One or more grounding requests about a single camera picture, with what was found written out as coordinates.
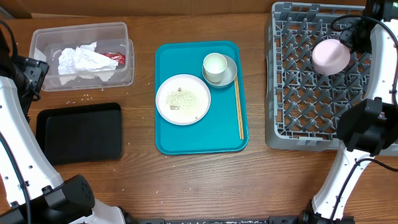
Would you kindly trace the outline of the cream cup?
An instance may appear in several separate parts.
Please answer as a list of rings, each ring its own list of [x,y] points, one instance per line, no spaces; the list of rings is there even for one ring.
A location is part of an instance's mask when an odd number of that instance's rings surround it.
[[[221,81],[224,71],[227,67],[227,60],[225,56],[219,53],[210,53],[203,60],[203,68],[205,75],[211,82]]]

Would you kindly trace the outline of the white napkin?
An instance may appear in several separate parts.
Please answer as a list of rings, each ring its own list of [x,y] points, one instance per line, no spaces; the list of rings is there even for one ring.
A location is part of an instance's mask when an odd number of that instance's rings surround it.
[[[119,62],[95,52],[96,47],[97,42],[92,42],[90,45],[81,45],[76,49],[65,48],[62,50],[61,56],[58,58],[58,74],[61,85],[65,85],[76,78],[76,75],[70,76],[70,74],[77,73],[81,78],[93,79],[97,75],[86,75],[86,73],[116,69]]]

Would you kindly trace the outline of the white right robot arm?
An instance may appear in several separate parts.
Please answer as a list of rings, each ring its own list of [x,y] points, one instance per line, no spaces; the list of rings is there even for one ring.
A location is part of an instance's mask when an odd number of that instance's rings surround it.
[[[335,26],[346,18],[344,28]],[[341,35],[313,48],[313,69],[332,75],[352,52],[370,53],[369,86],[365,99],[341,115],[335,161],[298,223],[354,223],[343,216],[351,192],[375,156],[397,140],[397,1],[367,1],[362,14],[340,16],[330,27]]]

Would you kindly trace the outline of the small pink bowl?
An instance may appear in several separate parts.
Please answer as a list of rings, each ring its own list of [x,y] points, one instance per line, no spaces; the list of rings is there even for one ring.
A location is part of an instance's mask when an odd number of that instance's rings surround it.
[[[334,75],[345,69],[350,57],[349,48],[339,40],[323,40],[312,50],[312,67],[321,75]]]

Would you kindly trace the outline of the red snack wrapper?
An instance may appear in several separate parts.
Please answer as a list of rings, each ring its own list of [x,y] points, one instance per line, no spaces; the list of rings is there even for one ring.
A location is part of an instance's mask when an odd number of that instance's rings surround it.
[[[109,58],[108,65],[109,66],[117,66],[119,64],[125,65],[126,64],[126,56],[120,52],[115,53],[101,53],[105,57]]]

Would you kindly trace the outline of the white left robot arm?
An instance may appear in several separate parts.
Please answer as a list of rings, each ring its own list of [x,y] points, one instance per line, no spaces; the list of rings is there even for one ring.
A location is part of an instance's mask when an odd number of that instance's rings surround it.
[[[95,199],[82,175],[63,180],[44,156],[28,110],[48,70],[1,37],[1,178],[11,206],[1,223],[135,223],[123,208]]]

